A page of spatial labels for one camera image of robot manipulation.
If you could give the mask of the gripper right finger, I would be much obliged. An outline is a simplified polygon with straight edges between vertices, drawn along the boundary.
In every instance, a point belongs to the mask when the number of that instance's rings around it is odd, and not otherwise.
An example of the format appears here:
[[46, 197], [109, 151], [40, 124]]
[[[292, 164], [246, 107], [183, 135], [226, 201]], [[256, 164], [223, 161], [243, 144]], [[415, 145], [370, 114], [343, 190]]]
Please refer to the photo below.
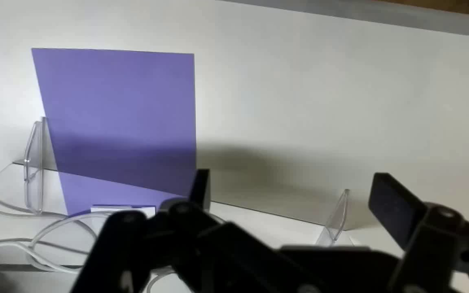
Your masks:
[[374, 174], [368, 207], [404, 252], [392, 293], [453, 293], [453, 274], [469, 277], [469, 221], [461, 213], [423, 202], [389, 173]]

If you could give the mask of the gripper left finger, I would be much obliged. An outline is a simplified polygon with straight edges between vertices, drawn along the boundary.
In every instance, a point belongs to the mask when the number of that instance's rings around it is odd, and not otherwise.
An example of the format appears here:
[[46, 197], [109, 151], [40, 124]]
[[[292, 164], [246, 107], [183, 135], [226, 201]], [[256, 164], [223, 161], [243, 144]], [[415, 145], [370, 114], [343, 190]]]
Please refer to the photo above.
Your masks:
[[197, 171], [189, 199], [154, 217], [110, 215], [70, 293], [141, 293], [151, 272], [165, 267], [193, 293], [320, 293], [320, 280], [305, 268], [194, 203], [209, 176]]

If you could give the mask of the clear glass barrier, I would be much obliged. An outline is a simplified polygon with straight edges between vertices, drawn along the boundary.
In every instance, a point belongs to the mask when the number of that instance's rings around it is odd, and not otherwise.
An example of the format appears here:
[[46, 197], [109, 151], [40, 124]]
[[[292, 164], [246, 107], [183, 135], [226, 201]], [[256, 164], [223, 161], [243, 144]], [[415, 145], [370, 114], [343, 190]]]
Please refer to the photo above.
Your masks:
[[[301, 110], [296, 100], [287, 105], [279, 95], [262, 99], [242, 90], [238, 101], [229, 101], [221, 93], [205, 95], [199, 90], [200, 59], [192, 52], [182, 53], [194, 55], [195, 172], [201, 168], [210, 171], [208, 191], [200, 202], [206, 206], [215, 201], [321, 224], [321, 233], [315, 240], [321, 245], [333, 244], [346, 225], [349, 191], [342, 186], [324, 185], [320, 173], [328, 170], [328, 164], [322, 163], [314, 151], [316, 143], [321, 141], [314, 112]], [[37, 78], [32, 52], [31, 61]], [[31, 138], [29, 151], [32, 156], [28, 168], [46, 166], [57, 170], [45, 111], [36, 137]], [[185, 198], [165, 200], [159, 208], [143, 207], [161, 211], [173, 202], [186, 199], [189, 193]], [[91, 208], [96, 207], [141, 208]]]

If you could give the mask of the purple cloth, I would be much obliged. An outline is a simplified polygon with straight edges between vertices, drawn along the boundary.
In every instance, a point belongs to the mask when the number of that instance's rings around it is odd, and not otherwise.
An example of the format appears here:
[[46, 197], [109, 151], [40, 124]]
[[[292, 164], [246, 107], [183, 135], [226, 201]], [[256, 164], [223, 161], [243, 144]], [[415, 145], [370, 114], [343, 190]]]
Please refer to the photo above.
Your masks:
[[197, 168], [193, 54], [31, 52], [69, 215], [188, 196]]

